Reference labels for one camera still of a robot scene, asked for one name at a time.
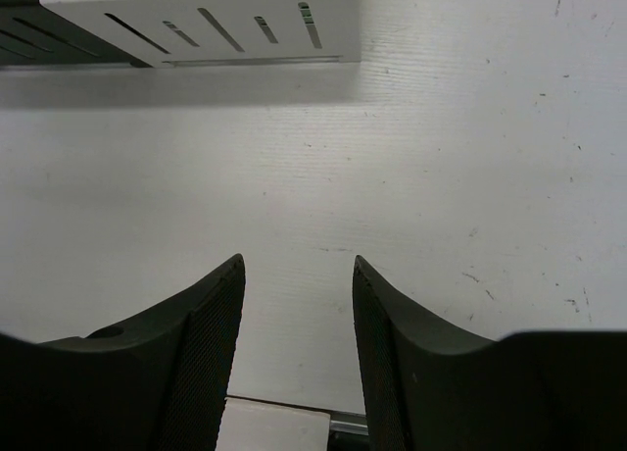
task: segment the small hole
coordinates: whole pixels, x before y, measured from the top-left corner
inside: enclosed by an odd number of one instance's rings
[[[228,31],[224,29],[224,26],[222,26],[219,21],[216,20],[216,18],[211,13],[209,13],[206,8],[199,8],[198,13],[200,13],[203,18],[207,20],[207,22],[211,26],[213,26],[224,39],[226,39],[226,42],[233,46],[233,49],[235,49],[237,52],[244,52],[244,48],[239,45],[239,43],[233,38],[233,36],[231,36]]]
[[[145,34],[142,34],[137,29],[135,29],[133,26],[131,26],[128,23],[125,23],[124,21],[119,19],[117,16],[115,16],[115,15],[113,15],[111,13],[105,13],[105,17],[109,18],[110,20],[113,20],[114,22],[116,22],[118,25],[120,25],[124,29],[128,29],[130,32],[135,34],[140,39],[143,39],[144,41],[146,41],[148,44],[153,46],[155,49],[163,52],[164,54],[169,54],[169,51],[166,48],[161,47],[159,44],[157,44],[155,41],[153,41],[150,37],[146,36]]]
[[[94,331],[87,338],[113,338],[114,336],[119,336],[124,333],[124,329],[120,326],[105,326],[104,328],[100,328],[99,330]]]
[[[23,37],[16,36],[16,35],[12,34],[9,31],[5,31],[4,29],[0,29],[0,34],[2,34],[3,36],[10,37],[11,39],[15,39],[16,41],[18,41],[18,42],[20,42],[22,44],[25,44],[27,46],[34,47],[35,49],[38,49],[39,51],[52,52],[52,50],[48,49],[47,47],[38,46],[34,42],[30,42],[29,40],[24,39]]]
[[[95,52],[91,52],[90,50],[85,49],[84,47],[81,47],[78,44],[74,44],[73,42],[68,41],[64,37],[61,37],[61,36],[55,34],[54,32],[51,32],[51,31],[49,31],[47,29],[44,29],[43,27],[39,27],[37,25],[34,25],[31,22],[27,22],[26,20],[22,20],[21,18],[13,18],[13,21],[16,22],[16,23],[19,23],[22,26],[29,27],[30,29],[33,29],[33,30],[35,30],[35,31],[37,31],[37,32],[39,32],[39,33],[41,33],[41,34],[43,34],[45,36],[48,36],[48,37],[50,37],[50,38],[52,38],[52,39],[54,39],[56,41],[62,42],[63,44],[65,44],[67,46],[70,46],[73,49],[76,49],[77,51],[84,52],[85,54],[88,54],[88,55],[90,55],[92,57],[100,57]]]
[[[164,22],[164,25],[166,25],[169,29],[171,29],[172,32],[176,33],[178,37],[180,37],[183,41],[187,42],[190,46],[200,47],[195,40],[193,40],[191,37],[189,37],[187,34],[181,31],[178,28],[178,26],[176,26],[174,23]]]
[[[298,8],[301,11],[303,23],[305,23],[307,32],[310,35],[313,47],[316,49],[322,49],[322,42],[320,41],[320,35],[317,31],[317,27],[315,26],[314,15],[312,15],[312,10],[310,9],[309,3],[301,2],[298,4]]]
[[[278,44],[278,39],[276,39],[274,32],[272,32],[272,29],[267,24],[267,21],[264,19],[264,17],[255,17],[255,21],[257,22],[257,25],[259,25],[259,27],[264,32],[265,37],[267,37],[267,40],[271,44]]]
[[[16,56],[24,57],[25,59],[34,59],[34,57],[32,56],[23,54],[22,52],[14,51],[13,49],[9,49],[8,47],[0,46],[0,50],[10,52],[11,54],[15,54]]]

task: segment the white surface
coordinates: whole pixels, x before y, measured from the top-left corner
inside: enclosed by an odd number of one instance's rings
[[[625,0],[556,3],[361,0],[360,66],[1,74],[0,326],[85,334],[239,251],[230,393],[352,412],[358,253],[480,334],[624,328]]]
[[[228,399],[217,451],[326,451],[329,416]]]
[[[54,13],[118,46],[153,67],[197,61],[329,58],[360,59],[357,0],[40,0]],[[299,4],[308,3],[321,41],[316,47]],[[199,12],[211,13],[236,41],[229,43]],[[119,25],[114,15],[158,47]],[[255,17],[261,16],[277,42],[271,43]],[[175,25],[181,38],[164,22]]]

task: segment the white metal enclosure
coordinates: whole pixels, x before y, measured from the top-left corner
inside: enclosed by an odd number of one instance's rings
[[[354,62],[357,0],[40,0],[158,68]]]

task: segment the white tabletop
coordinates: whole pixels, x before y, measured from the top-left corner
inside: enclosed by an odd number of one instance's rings
[[[228,399],[216,451],[326,451],[329,416]]]
[[[363,412],[355,255],[451,322],[625,327],[625,0],[361,0],[363,63],[0,74],[0,328],[247,265],[234,395]]]

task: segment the ventilation slot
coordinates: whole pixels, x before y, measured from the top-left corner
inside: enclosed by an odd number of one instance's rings
[[[164,54],[169,54],[169,51],[163,47],[161,47],[159,44],[157,44],[155,41],[153,41],[150,37],[145,36],[144,34],[142,34],[141,32],[139,32],[137,29],[135,29],[133,26],[123,22],[122,20],[120,20],[117,16],[112,15],[111,13],[105,13],[105,17],[113,20],[114,22],[116,22],[118,25],[120,25],[121,27],[123,27],[124,29],[129,30],[130,32],[132,32],[133,34],[135,34],[137,37],[139,37],[140,39],[143,39],[144,41],[146,41],[148,44],[150,44],[151,46],[153,46],[155,49],[163,52]]]
[[[230,59],[201,61],[164,61],[174,67],[205,67],[205,66],[269,66],[275,64],[327,64],[340,62],[340,56],[284,57],[277,59]]]
[[[7,52],[9,52],[11,54],[15,54],[16,56],[24,57],[25,59],[34,59],[34,57],[32,57],[32,56],[28,56],[27,54],[23,54],[21,52],[14,51],[13,49],[9,49],[8,47],[0,46],[0,50],[7,51]]]
[[[317,27],[315,27],[314,16],[312,15],[309,3],[301,2],[298,4],[298,8],[301,11],[301,16],[305,22],[307,32],[310,34],[310,38],[312,39],[313,47],[316,49],[322,49],[320,35],[317,33]]]
[[[198,43],[193,40],[191,37],[189,37],[187,34],[185,34],[183,31],[181,31],[180,29],[178,29],[178,27],[171,22],[164,22],[164,25],[166,25],[167,27],[169,27],[169,29],[172,32],[175,32],[176,34],[178,34],[178,37],[180,37],[183,41],[187,42],[190,46],[194,46],[194,47],[200,47],[198,45]]]
[[[39,27],[37,25],[34,25],[31,22],[27,22],[26,20],[22,20],[21,18],[13,18],[13,21],[16,23],[19,23],[22,26],[28,27],[34,31],[37,31],[45,36],[48,36],[56,41],[59,41],[63,44],[65,44],[66,46],[69,46],[73,49],[76,49],[77,51],[80,52],[84,52],[85,54],[90,55],[91,57],[100,57],[98,54],[96,54],[95,52],[91,52],[87,49],[85,49],[84,47],[79,46],[78,44],[74,44],[71,41],[68,41],[67,39],[65,39],[64,37],[58,36],[57,34],[55,34],[54,32],[48,31],[42,27]]]
[[[231,36],[228,33],[228,31],[222,27],[222,25],[216,20],[216,18],[214,18],[214,16],[211,13],[207,11],[207,9],[199,8],[198,13],[200,13],[203,16],[203,18],[207,20],[209,24],[213,26],[216,29],[216,31],[219,32],[219,34],[224,39],[226,39],[226,41],[231,46],[233,46],[233,49],[235,49],[237,52],[244,52],[244,49],[242,48],[242,46],[240,46],[239,43],[235,39],[233,39],[233,36]]]
[[[278,40],[276,39],[276,36],[272,32],[272,29],[270,29],[270,26],[267,25],[267,22],[264,20],[264,17],[255,17],[255,21],[257,22],[257,25],[259,25],[259,27],[264,32],[265,37],[267,37],[267,40],[270,41],[270,43],[272,44],[278,44]]]
[[[15,36],[14,34],[12,34],[9,31],[5,31],[4,29],[0,29],[0,34],[2,34],[3,36],[7,36],[10,37],[11,39],[15,39],[16,41],[25,44],[27,46],[30,47],[34,47],[35,49],[39,50],[39,51],[43,51],[43,52],[53,52],[52,50],[48,49],[47,47],[43,47],[43,46],[38,46],[37,44],[35,44],[34,42],[30,42],[27,39],[24,39],[22,37],[19,36]]]

